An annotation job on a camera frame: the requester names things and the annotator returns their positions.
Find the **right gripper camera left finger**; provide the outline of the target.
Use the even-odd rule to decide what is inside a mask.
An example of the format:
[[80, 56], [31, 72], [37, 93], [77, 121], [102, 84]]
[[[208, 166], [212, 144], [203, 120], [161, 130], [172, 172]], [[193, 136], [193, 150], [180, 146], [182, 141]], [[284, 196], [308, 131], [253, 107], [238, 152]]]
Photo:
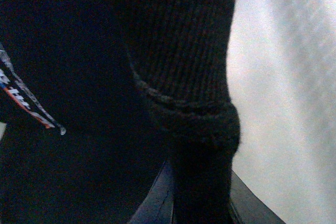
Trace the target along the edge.
[[128, 223], [171, 224], [174, 222], [174, 183], [170, 162], [163, 163], [145, 200]]

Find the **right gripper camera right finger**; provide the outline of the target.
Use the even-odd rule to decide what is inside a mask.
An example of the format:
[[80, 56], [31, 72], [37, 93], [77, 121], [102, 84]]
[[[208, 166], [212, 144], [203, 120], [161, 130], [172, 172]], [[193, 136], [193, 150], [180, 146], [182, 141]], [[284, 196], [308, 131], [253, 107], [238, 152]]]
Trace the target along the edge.
[[285, 224], [232, 171], [229, 212], [235, 224]]

